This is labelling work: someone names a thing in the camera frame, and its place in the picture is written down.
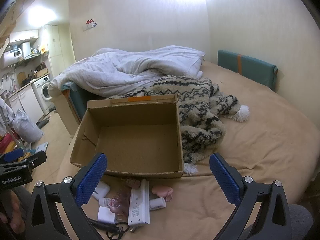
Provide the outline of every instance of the human hand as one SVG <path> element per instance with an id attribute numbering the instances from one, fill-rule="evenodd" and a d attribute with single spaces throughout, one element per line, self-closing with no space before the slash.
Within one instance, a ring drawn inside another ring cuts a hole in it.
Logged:
<path id="1" fill-rule="evenodd" d="M 17 195 L 11 190 L 10 191 L 11 205 L 12 205 L 12 220 L 10 227 L 16 234 L 20 234 L 25 229 L 25 224 L 21 217 L 20 212 L 20 201 Z M 8 218 L 0 212 L 1 221 L 6 224 L 8 223 Z"/>

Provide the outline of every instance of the floor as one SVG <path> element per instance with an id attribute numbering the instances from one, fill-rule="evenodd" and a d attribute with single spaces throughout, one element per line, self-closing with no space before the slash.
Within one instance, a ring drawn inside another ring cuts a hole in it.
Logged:
<path id="1" fill-rule="evenodd" d="M 33 170 L 33 181 L 25 186 L 29 192 L 32 192 L 34 183 L 37 180 L 42 180 L 45 184 L 55 182 L 61 161 L 71 142 L 70 135 L 59 114 L 51 112 L 48 116 L 50 115 L 49 123 L 41 129 L 44 132 L 44 136 L 38 142 L 32 144 L 34 149 L 42 143 L 49 142 L 46 151 L 47 161 Z"/>

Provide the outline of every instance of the washing machine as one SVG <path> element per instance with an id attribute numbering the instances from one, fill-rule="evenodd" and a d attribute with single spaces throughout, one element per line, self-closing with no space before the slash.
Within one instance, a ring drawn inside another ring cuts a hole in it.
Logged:
<path id="1" fill-rule="evenodd" d="M 47 115 L 49 109 L 54 107 L 54 104 L 50 102 L 52 97 L 50 97 L 48 93 L 49 82 L 49 75 L 47 75 L 31 84 L 44 115 Z"/>

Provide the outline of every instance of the ceiling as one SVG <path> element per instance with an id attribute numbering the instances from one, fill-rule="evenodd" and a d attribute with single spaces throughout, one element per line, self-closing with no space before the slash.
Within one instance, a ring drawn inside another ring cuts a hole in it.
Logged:
<path id="1" fill-rule="evenodd" d="M 32 6 L 42 6 L 55 12 L 57 18 L 47 24 L 59 25 L 69 22 L 69 0 L 36 0 L 17 19 L 13 32 L 38 29 L 28 23 L 28 13 Z"/>

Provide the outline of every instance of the cabinet door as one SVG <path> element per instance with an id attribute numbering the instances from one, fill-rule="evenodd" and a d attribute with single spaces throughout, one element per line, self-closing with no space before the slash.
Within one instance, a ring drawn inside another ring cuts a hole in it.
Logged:
<path id="1" fill-rule="evenodd" d="M 38 30 L 26 31 L 25 37 L 26 39 L 37 39 L 39 37 Z"/>
<path id="2" fill-rule="evenodd" d="M 52 25 L 46 25 L 45 29 L 46 29 L 47 35 L 48 35 L 49 57 L 55 57 L 57 54 L 56 54 L 56 49 L 54 48 Z"/>
<path id="3" fill-rule="evenodd" d="M 36 99 L 31 85 L 18 92 L 18 96 L 24 111 L 29 116 L 30 121 L 34 123 L 38 122 L 43 116 L 43 112 L 39 106 L 38 100 Z"/>
<path id="4" fill-rule="evenodd" d="M 53 77 L 58 76 L 62 71 L 65 70 L 62 55 L 50 57 L 50 63 Z"/>
<path id="5" fill-rule="evenodd" d="M 52 34 L 53 34 L 53 43 L 54 48 L 56 50 L 56 56 L 61 55 L 61 46 L 60 46 L 60 39 L 59 39 L 59 32 L 58 32 L 58 26 L 52 25 Z"/>
<path id="6" fill-rule="evenodd" d="M 9 98 L 10 106 L 13 112 L 16 114 L 18 109 L 23 111 L 22 104 L 20 103 L 18 94 L 15 94 L 14 96 Z"/>
<path id="7" fill-rule="evenodd" d="M 25 31 L 10 33 L 10 43 L 15 43 L 25 40 Z"/>

